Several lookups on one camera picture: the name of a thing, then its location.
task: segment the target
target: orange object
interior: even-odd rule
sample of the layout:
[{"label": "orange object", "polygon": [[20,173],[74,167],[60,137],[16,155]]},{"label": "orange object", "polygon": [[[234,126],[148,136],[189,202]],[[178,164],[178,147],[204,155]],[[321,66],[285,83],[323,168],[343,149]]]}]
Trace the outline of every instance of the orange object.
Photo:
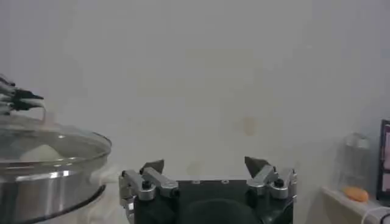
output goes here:
[{"label": "orange object", "polygon": [[369,199],[367,191],[358,187],[346,187],[344,188],[344,194],[352,200],[366,202]]}]

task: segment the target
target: white cable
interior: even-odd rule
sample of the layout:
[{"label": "white cable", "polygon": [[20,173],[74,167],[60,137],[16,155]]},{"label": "white cable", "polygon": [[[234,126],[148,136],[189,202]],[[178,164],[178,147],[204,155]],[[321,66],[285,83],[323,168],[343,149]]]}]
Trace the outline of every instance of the white cable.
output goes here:
[{"label": "white cable", "polygon": [[373,208],[373,209],[370,209],[368,211],[366,211],[366,213],[364,213],[364,216],[363,218],[361,218],[361,223],[360,224],[364,224],[364,221],[367,219],[368,215],[374,211],[377,211],[377,210],[381,210],[381,209],[384,209],[384,210],[390,210],[389,207],[378,207],[378,208]]}]

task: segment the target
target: white wall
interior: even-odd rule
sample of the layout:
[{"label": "white wall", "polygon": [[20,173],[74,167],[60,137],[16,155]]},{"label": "white wall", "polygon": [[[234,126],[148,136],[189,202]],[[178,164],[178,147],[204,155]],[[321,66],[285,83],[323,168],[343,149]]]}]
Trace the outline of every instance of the white wall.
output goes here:
[{"label": "white wall", "polygon": [[9,2],[0,0],[0,73],[9,73],[10,40],[9,40]]},{"label": "white wall", "polygon": [[390,114],[387,0],[3,1],[9,74],[59,122],[176,178],[294,166],[296,223],[319,222],[342,137]]}]

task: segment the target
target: white shelf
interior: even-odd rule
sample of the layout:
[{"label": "white shelf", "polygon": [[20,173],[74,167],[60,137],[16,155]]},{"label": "white shelf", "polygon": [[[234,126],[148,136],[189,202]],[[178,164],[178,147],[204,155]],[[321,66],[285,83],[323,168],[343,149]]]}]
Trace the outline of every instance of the white shelf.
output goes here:
[{"label": "white shelf", "polygon": [[[369,200],[368,202],[365,202],[365,203],[351,200],[351,199],[347,198],[344,195],[344,193],[337,191],[337,190],[334,190],[334,189],[331,189],[329,187],[323,187],[322,192],[326,196],[336,200],[338,203],[343,205],[345,208],[359,214],[360,216],[365,215],[365,213],[368,210],[383,207],[376,200]],[[380,218],[388,212],[389,211],[386,211],[385,209],[371,212],[369,214],[369,216],[367,217],[367,223],[368,223],[368,221],[370,221],[371,223],[375,223],[375,224],[379,223]],[[385,224],[390,224],[390,220],[387,219],[385,221]]]}]

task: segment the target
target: robotic arm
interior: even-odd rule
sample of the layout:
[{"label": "robotic arm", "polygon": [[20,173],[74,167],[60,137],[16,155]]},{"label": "robotic arm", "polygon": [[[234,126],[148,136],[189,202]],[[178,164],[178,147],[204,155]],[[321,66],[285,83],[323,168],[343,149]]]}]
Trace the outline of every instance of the robotic arm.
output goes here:
[{"label": "robotic arm", "polygon": [[121,205],[131,224],[290,224],[296,198],[293,169],[245,158],[249,180],[175,181],[162,175],[164,161],[119,177]]}]

